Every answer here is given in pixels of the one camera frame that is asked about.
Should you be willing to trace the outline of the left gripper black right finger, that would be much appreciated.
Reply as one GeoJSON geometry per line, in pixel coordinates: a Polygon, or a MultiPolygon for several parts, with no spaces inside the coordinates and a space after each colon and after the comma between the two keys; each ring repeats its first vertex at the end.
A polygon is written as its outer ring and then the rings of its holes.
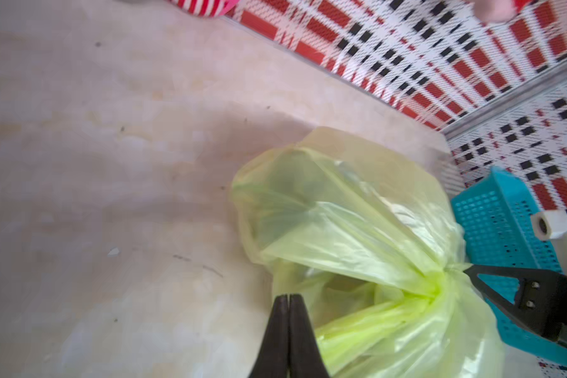
{"type": "Polygon", "coordinates": [[[304,299],[293,294],[289,299],[289,370],[295,378],[329,378],[313,333],[304,299]]]}

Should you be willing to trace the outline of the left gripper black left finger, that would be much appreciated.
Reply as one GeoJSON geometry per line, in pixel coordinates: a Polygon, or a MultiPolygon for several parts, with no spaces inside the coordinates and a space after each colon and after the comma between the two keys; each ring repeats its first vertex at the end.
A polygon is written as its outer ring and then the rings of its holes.
{"type": "Polygon", "coordinates": [[[250,378],[286,378],[289,352],[289,296],[275,298],[250,378]]]}

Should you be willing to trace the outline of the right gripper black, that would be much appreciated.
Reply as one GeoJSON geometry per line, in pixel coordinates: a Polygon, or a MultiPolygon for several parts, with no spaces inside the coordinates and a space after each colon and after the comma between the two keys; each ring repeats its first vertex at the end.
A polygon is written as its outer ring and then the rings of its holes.
{"type": "Polygon", "coordinates": [[[465,270],[473,286],[513,323],[542,338],[558,338],[567,349],[567,276],[546,269],[473,265],[465,270]],[[493,276],[518,281],[510,302],[481,277],[493,276]]]}

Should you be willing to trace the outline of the yellow-green plastic bag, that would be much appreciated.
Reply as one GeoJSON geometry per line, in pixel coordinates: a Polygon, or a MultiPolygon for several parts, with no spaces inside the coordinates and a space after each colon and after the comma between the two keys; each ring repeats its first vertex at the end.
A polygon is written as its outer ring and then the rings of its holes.
{"type": "Polygon", "coordinates": [[[331,377],[500,377],[495,315],[466,275],[439,181],[377,143],[319,128],[236,173],[248,258],[301,295],[331,377]]]}

